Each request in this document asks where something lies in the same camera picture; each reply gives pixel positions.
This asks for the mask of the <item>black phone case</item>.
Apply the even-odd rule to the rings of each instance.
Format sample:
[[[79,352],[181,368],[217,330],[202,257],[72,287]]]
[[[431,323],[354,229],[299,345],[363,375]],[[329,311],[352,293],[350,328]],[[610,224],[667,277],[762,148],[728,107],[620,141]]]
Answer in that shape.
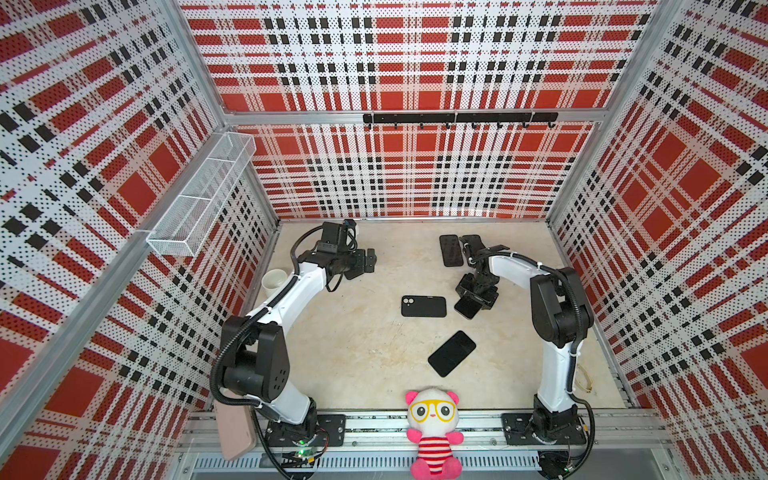
[[[406,318],[445,318],[446,299],[442,296],[405,295],[401,301],[401,315]]]

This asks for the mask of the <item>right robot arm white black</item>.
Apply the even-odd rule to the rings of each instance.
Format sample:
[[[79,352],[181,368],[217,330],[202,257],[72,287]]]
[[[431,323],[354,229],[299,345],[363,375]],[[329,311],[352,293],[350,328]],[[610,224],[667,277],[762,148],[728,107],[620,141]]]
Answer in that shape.
[[[573,392],[578,356],[594,324],[579,275],[570,267],[550,267],[504,245],[487,247],[477,235],[462,236],[458,242],[474,271],[456,287],[455,310],[471,320],[491,309],[502,279],[526,288],[532,325],[544,343],[534,409],[550,422],[573,414],[579,403]]]

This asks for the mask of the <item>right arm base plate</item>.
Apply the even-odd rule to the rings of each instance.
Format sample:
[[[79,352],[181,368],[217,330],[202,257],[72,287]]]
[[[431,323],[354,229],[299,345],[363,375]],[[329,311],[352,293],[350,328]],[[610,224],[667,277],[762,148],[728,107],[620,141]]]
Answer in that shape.
[[[581,446],[587,443],[582,421],[572,411],[549,413],[545,409],[501,415],[508,445]]]

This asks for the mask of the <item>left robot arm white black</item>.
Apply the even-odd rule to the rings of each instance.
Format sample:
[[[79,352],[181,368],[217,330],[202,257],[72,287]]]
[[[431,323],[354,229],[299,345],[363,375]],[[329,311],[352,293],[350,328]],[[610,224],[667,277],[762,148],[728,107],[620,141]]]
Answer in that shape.
[[[209,381],[223,405],[252,407],[273,422],[301,425],[316,407],[290,381],[286,335],[316,295],[337,289],[332,279],[373,272],[376,256],[359,246],[356,222],[346,219],[305,232],[289,257],[288,279],[254,310],[225,321]]]

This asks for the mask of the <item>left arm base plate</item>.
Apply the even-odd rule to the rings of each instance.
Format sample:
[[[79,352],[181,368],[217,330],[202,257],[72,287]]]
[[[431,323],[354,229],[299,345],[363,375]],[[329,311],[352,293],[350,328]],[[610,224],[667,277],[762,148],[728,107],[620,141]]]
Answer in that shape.
[[[265,438],[270,447],[339,447],[344,443],[346,420],[343,414],[320,414],[301,425],[270,421]]]

